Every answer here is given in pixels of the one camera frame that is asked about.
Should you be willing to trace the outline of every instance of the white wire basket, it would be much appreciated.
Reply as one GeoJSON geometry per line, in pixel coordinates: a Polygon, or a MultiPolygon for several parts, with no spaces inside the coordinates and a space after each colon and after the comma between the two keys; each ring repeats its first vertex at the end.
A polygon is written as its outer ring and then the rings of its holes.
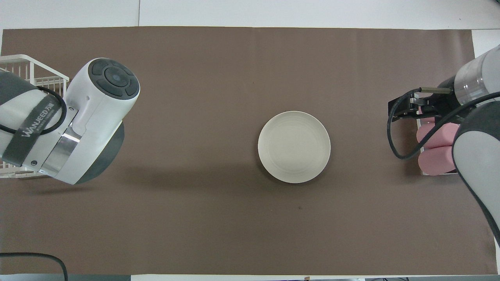
{"type": "MultiPolygon", "coordinates": [[[[25,54],[0,56],[0,71],[11,72],[32,85],[53,90],[61,97],[66,94],[70,78],[61,72],[25,54]]],[[[17,167],[0,159],[0,178],[26,178],[45,176],[42,173],[17,167]]]]}

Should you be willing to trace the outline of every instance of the white plate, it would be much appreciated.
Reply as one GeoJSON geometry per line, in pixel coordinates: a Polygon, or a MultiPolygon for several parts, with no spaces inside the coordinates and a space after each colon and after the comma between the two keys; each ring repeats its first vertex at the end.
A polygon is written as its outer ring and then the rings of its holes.
{"type": "Polygon", "coordinates": [[[314,179],[330,158],[330,137],[318,119],[287,111],[269,120],[258,137],[258,156],[280,181],[298,184],[314,179]]]}

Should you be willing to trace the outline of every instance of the brown mat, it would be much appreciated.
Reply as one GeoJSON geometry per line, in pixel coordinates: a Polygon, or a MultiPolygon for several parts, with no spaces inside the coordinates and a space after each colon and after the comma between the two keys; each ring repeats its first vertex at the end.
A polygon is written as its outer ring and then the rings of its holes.
{"type": "MultiPolygon", "coordinates": [[[[1,250],[53,254],[75,274],[496,274],[493,236],[458,176],[392,155],[387,101],[474,58],[469,30],[228,27],[19,29],[3,55],[73,77],[96,57],[141,94],[100,177],[0,180],[1,250]],[[274,115],[318,118],[323,173],[270,176],[257,139],[274,115]]],[[[394,126],[415,144],[413,121],[394,126]]],[[[5,260],[2,273],[58,272],[5,260]]]]}

